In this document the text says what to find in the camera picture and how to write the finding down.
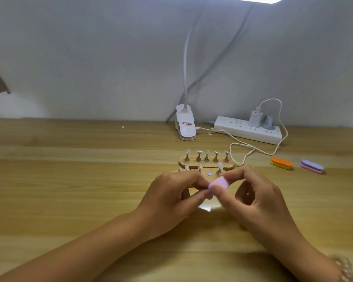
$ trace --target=orange foam top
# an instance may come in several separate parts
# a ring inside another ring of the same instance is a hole
[[[290,161],[287,161],[285,159],[282,158],[277,158],[277,157],[272,157],[271,161],[275,164],[279,164],[282,166],[286,166],[286,167],[293,167],[292,163]]]

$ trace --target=person's left hand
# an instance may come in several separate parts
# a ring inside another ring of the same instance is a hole
[[[136,212],[146,220],[147,239],[158,237],[188,218],[205,199],[212,199],[209,182],[198,170],[159,175],[150,185]],[[189,187],[199,191],[190,195]]]

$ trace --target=yellow foam bottom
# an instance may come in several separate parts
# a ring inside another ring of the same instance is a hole
[[[280,167],[280,168],[282,168],[282,169],[286,169],[286,170],[292,170],[293,169],[293,167],[286,167],[286,166],[283,166],[283,165],[278,165],[278,164],[276,164],[276,163],[274,163],[274,162],[270,162],[270,164],[272,164],[273,166],[276,166],[276,167]]]

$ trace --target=bracelet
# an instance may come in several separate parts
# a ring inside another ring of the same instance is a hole
[[[329,256],[341,268],[340,282],[350,282],[353,278],[353,267],[348,258],[342,255]]]

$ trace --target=purple and pink nail buffer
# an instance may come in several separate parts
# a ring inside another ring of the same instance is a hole
[[[324,173],[324,167],[317,164],[317,163],[314,163],[314,162],[311,162],[309,160],[301,160],[300,162],[300,166],[304,169],[307,169],[307,170],[310,170],[312,172],[315,172],[315,173],[318,173],[318,174],[323,174]]]
[[[219,185],[219,186],[221,186],[222,188],[225,188],[225,189],[229,188],[229,186],[230,186],[229,182],[227,182],[227,180],[225,179],[224,176],[218,177],[211,184],[209,184],[208,188],[210,189],[210,187],[213,186],[213,185]]]

